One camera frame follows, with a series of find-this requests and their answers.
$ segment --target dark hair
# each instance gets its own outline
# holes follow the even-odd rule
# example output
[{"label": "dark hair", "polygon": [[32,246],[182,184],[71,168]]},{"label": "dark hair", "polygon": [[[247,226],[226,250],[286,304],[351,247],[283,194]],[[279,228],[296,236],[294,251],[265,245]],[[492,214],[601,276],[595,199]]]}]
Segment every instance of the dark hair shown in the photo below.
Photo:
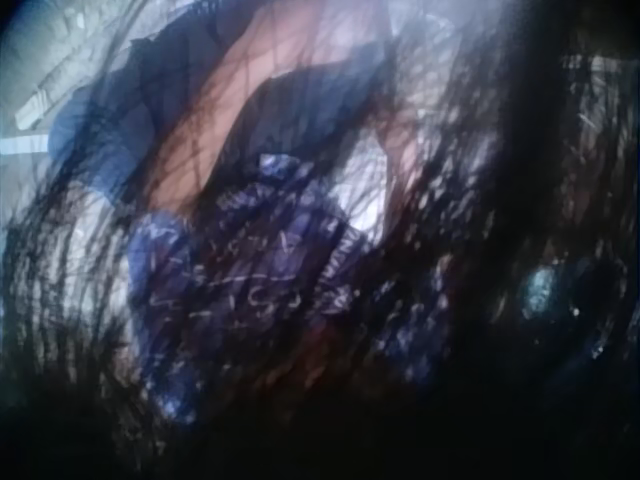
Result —
[{"label": "dark hair", "polygon": [[[429,12],[422,3],[416,16]],[[9,463],[37,477],[387,478],[420,469],[449,478],[473,469],[635,478],[637,63],[603,58],[585,41],[585,4],[505,0],[459,27],[446,88],[421,125],[424,166],[393,228],[341,273],[347,308],[320,320],[315,310],[346,227],[301,258],[297,283],[271,292],[273,321],[247,309],[238,328],[199,330],[190,313],[226,293],[184,290],[184,321],[162,330],[165,354],[150,368],[156,379],[178,370],[198,385],[187,422],[168,419],[143,369],[123,361],[139,353],[135,308],[111,308],[153,146],[119,187],[122,205],[92,214],[82,275],[69,267],[92,205],[77,182],[95,175],[94,150],[117,147],[101,135],[128,107],[91,117],[7,237],[0,448]],[[218,2],[193,12],[207,8]],[[270,226],[294,222],[282,198],[297,205],[337,169],[318,158],[340,153],[363,105],[309,150],[310,167],[294,162],[267,182],[260,211],[230,221],[223,238],[250,224],[271,241],[280,231]],[[257,181],[246,175],[237,188]],[[221,189],[236,188],[215,172],[211,182],[190,227],[200,242]],[[240,248],[200,261],[213,277],[265,258]],[[137,301],[158,285],[151,279]],[[300,301],[287,308],[292,285]],[[203,331],[215,351],[190,350]]]}]

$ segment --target blue fabric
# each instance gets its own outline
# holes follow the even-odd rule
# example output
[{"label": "blue fabric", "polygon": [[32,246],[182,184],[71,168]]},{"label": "blue fabric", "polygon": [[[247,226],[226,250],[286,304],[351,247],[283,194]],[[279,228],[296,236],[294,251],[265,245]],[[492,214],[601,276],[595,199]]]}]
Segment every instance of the blue fabric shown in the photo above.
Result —
[{"label": "blue fabric", "polygon": [[[127,180],[176,125],[250,20],[246,9],[201,9],[155,39],[135,41],[122,69],[73,94],[50,131],[54,163],[71,160],[88,186],[121,200]],[[309,149],[343,132],[364,108],[381,65],[382,49],[374,43],[356,49],[348,61],[266,82],[234,125],[221,163],[238,172],[239,163],[254,168],[262,153],[309,157]]]},{"label": "blue fabric", "polygon": [[[271,165],[263,178],[282,170]],[[297,176],[305,169],[293,171]],[[211,361],[233,336],[232,325],[242,324],[246,338],[259,338],[295,312],[302,298],[314,299],[304,317],[295,317],[304,320],[302,328],[348,308],[351,267],[368,242],[339,211],[326,208],[321,184],[311,181],[296,192],[259,182],[231,189],[209,211],[204,234],[189,232],[166,212],[149,214],[136,229],[128,251],[136,337],[146,359],[143,375],[168,416],[191,421],[199,372],[193,361],[158,370],[167,352]],[[292,211],[283,215],[289,196],[295,197]],[[247,224],[257,228],[242,230]],[[308,270],[309,258],[320,259],[320,271]]]}]

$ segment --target skin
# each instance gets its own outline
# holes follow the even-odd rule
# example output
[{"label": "skin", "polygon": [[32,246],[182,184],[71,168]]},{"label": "skin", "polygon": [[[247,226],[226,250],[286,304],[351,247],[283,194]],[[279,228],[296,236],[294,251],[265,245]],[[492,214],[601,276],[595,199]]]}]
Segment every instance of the skin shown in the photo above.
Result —
[{"label": "skin", "polygon": [[[280,0],[259,9],[247,31],[212,72],[198,100],[162,144],[148,184],[149,206],[188,217],[225,140],[247,99],[267,81],[296,68],[343,61],[357,44],[375,34],[374,9],[351,0],[335,19],[338,26],[358,25],[350,43],[321,38],[319,18],[326,0]],[[389,158],[388,214],[402,207],[410,172],[415,168],[417,142],[407,119],[411,112],[376,109],[368,123]]]}]

